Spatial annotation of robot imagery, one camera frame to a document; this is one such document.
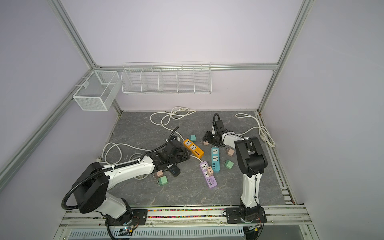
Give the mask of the teal power strip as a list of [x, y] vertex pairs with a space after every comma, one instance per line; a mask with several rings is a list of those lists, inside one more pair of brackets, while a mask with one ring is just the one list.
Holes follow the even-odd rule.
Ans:
[[218, 173], [220, 171], [220, 152], [219, 148], [213, 147], [211, 148], [211, 166], [214, 173]]

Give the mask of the black power strip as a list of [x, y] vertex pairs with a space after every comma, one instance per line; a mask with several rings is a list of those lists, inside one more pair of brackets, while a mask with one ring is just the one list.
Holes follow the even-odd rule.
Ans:
[[180, 169], [177, 166], [171, 166], [168, 168], [168, 171], [172, 174], [174, 178], [176, 178], [180, 173]]

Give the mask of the orange power strip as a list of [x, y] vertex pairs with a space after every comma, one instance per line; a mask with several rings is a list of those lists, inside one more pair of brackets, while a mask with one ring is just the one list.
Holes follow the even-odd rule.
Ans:
[[204, 156], [204, 151], [199, 148], [194, 142], [192, 142], [190, 139], [186, 139], [183, 142], [184, 146], [191, 151], [191, 153], [197, 157], [198, 159], [201, 159]]

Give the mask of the teal charger plug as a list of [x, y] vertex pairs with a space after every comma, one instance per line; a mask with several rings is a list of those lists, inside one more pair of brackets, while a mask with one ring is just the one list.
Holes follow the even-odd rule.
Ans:
[[190, 139], [192, 142], [195, 142], [195, 141], [197, 140], [196, 135], [190, 135], [190, 136], [189, 136], [189, 139]]

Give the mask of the pink USB charger plug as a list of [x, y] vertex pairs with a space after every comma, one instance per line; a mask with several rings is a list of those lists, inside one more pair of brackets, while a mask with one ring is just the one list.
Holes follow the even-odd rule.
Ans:
[[155, 173], [155, 177], [156, 178], [161, 178], [161, 177], [163, 177], [164, 176], [164, 172], [163, 171], [157, 171], [156, 173]]

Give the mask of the green USB charger plug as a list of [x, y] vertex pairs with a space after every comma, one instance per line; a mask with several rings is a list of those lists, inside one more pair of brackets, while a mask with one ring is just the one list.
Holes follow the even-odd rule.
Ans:
[[159, 185], [160, 186], [164, 186], [166, 184], [168, 184], [168, 178], [166, 176], [162, 176], [158, 179], [159, 181]]

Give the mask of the purple power strip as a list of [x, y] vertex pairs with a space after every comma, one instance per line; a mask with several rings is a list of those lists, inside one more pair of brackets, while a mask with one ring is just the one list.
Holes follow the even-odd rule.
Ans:
[[213, 189], [217, 186], [217, 181], [214, 177], [214, 172], [211, 166], [208, 165], [206, 161], [200, 163], [200, 168], [202, 170], [203, 176], [207, 182], [207, 185], [210, 189]]

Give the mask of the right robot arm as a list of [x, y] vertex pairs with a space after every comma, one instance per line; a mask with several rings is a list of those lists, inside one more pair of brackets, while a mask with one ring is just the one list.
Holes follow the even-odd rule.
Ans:
[[262, 211], [259, 190], [262, 175], [268, 166], [260, 139], [243, 137], [227, 130], [220, 115], [215, 113], [212, 130], [205, 133], [203, 140], [216, 147], [230, 147], [235, 151], [239, 169], [243, 174], [239, 212], [242, 220], [250, 222]]

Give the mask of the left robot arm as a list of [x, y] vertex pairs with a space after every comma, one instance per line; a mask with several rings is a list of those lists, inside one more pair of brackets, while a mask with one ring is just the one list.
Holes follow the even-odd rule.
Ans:
[[176, 167], [189, 160], [191, 155], [192, 152], [182, 142], [172, 137], [133, 161], [110, 166], [94, 162], [66, 193], [61, 207], [67, 211], [78, 209], [82, 214], [98, 212], [122, 225], [128, 224], [134, 217], [130, 205], [125, 199], [117, 198], [108, 191], [126, 180]]

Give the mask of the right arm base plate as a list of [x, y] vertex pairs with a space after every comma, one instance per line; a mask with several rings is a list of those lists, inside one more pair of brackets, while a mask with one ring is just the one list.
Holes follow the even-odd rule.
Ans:
[[265, 224], [267, 222], [265, 210], [261, 206], [226, 208], [223, 215], [226, 217], [228, 224]]

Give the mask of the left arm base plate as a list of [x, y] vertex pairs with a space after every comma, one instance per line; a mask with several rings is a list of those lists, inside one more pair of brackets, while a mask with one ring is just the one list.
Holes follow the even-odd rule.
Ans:
[[147, 209], [134, 209], [128, 211], [127, 214], [123, 214], [118, 219], [113, 219], [112, 217], [107, 216], [105, 226], [142, 226], [146, 224], [147, 216]]

